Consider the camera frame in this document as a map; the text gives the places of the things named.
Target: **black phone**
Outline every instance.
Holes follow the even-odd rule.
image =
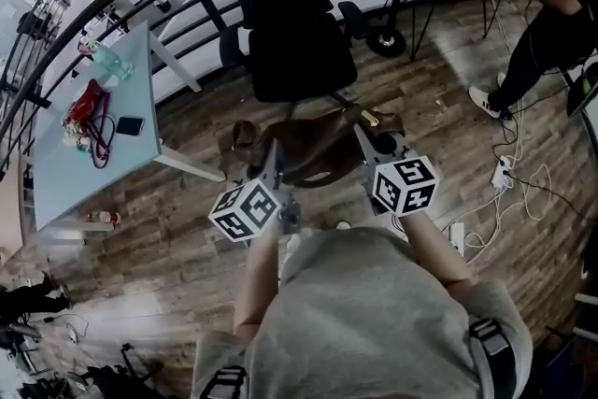
[[[141,133],[143,119],[138,117],[120,117],[116,125],[116,133],[121,135],[138,136]]]

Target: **gray t-shirt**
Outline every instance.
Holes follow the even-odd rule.
[[[217,370],[240,365],[251,399],[480,398],[471,319],[501,324],[515,354],[519,396],[532,339],[503,282],[478,283],[463,306],[389,231],[322,232],[285,263],[280,291],[251,343],[224,333],[200,339],[192,397]]]

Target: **clear green bottle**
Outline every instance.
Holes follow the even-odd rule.
[[[93,61],[100,64],[110,75],[120,80],[127,80],[133,75],[135,66],[125,62],[119,55],[99,42],[90,45]]]

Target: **brown leather bag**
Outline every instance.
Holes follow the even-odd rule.
[[[288,120],[269,125],[262,135],[251,121],[233,127],[233,150],[254,171],[263,168],[272,139],[283,153],[282,182],[300,188],[319,188],[348,175],[363,163],[353,125],[359,123],[373,142],[389,132],[403,133],[401,117],[352,105],[313,120]]]

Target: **cube with fiducial markers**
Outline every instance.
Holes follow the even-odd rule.
[[[280,203],[258,179],[224,192],[208,217],[231,241],[259,236],[274,221]]]
[[[396,216],[405,216],[429,207],[438,187],[436,175],[426,156],[379,164],[372,195]]]

